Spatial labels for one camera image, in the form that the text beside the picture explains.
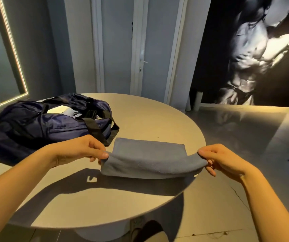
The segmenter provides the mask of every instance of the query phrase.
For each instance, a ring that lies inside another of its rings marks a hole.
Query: table base
[[[95,227],[76,228],[74,231],[82,238],[94,242],[106,242],[122,237],[130,231],[130,220]]]

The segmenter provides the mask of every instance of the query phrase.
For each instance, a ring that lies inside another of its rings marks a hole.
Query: gray towel
[[[101,173],[142,179],[165,179],[195,175],[207,165],[197,153],[187,156],[185,146],[117,138]]]

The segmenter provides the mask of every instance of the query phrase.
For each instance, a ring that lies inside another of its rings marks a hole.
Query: black and white poster
[[[289,107],[289,0],[212,0],[191,102]]]

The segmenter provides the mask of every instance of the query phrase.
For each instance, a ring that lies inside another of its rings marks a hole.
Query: glossy gray floor
[[[187,112],[187,115],[202,130],[208,145],[222,143],[258,167],[289,211],[289,111],[285,111],[201,108],[199,112]],[[208,179],[210,185],[200,187],[200,178]],[[215,203],[201,203],[198,190],[203,190]],[[145,217],[158,220],[171,241],[258,241],[243,188],[222,173],[212,178],[202,172],[183,195]],[[204,223],[199,224],[197,217],[203,217],[200,220]],[[126,235],[117,241],[127,240]],[[1,241],[86,240],[69,230],[7,226],[0,235]]]

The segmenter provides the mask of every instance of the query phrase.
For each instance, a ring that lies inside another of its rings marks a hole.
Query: bag
[[[80,116],[47,113],[60,105]],[[18,101],[0,113],[0,162],[14,166],[43,146],[87,134],[109,146],[118,131],[110,106],[102,100],[70,93],[43,102]]]

